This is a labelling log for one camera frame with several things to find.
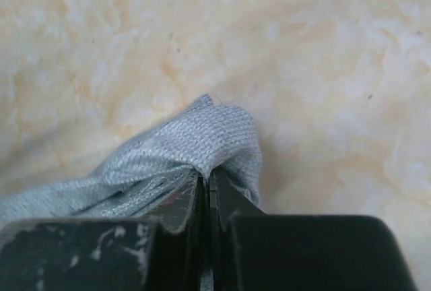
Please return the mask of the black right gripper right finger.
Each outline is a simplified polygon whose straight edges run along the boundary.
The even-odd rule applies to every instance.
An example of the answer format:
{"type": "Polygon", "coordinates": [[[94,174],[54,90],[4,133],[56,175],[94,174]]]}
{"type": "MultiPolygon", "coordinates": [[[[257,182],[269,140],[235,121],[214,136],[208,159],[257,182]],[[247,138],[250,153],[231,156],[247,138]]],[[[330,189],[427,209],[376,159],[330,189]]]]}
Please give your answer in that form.
{"type": "Polygon", "coordinates": [[[209,178],[215,290],[415,290],[393,233],[372,216],[269,215],[222,168],[209,178]]]}

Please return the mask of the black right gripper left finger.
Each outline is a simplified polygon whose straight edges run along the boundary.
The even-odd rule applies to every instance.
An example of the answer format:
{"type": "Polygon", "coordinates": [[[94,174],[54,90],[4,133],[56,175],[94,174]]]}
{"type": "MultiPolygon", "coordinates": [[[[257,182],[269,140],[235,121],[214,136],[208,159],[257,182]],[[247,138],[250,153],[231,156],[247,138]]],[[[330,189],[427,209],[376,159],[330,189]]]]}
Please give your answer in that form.
{"type": "Polygon", "coordinates": [[[1,231],[2,290],[198,290],[201,175],[136,218],[20,220],[1,231]]]}

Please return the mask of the grey-blue pillowcase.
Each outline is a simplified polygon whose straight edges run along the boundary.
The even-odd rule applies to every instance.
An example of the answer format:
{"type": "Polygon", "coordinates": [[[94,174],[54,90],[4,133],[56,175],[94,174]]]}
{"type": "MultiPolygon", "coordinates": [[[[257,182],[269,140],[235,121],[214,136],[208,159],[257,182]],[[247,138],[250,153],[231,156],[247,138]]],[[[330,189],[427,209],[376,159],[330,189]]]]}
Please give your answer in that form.
{"type": "Polygon", "coordinates": [[[1,199],[1,223],[29,218],[129,217],[155,207],[188,179],[223,167],[254,204],[262,155],[252,116],[210,96],[119,146],[84,178],[1,199]]]}

